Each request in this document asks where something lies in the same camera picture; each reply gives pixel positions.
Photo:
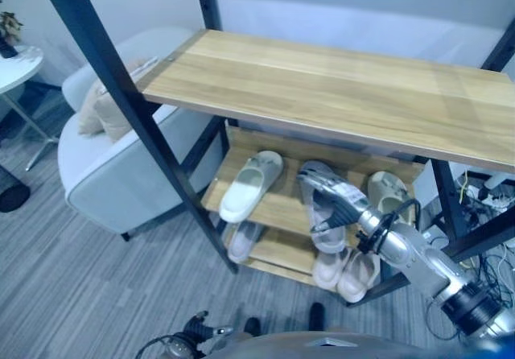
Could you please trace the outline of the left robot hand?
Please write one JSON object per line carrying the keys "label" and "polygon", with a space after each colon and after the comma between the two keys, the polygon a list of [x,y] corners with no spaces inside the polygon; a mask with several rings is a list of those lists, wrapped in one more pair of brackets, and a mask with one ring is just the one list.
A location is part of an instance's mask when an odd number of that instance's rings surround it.
{"label": "left robot hand", "polygon": [[208,311],[197,312],[184,326],[183,332],[195,343],[204,343],[215,336],[226,336],[234,332],[232,326],[209,327],[204,324]]}

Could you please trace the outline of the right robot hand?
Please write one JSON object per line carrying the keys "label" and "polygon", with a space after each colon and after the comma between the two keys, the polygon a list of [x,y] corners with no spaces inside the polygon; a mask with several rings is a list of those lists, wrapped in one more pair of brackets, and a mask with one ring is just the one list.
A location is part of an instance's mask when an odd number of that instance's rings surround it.
{"label": "right robot hand", "polygon": [[331,216],[311,228],[313,233],[322,233],[340,226],[352,225],[371,206],[366,195],[345,178],[328,171],[305,169],[297,175],[300,182],[314,188],[332,206]]}

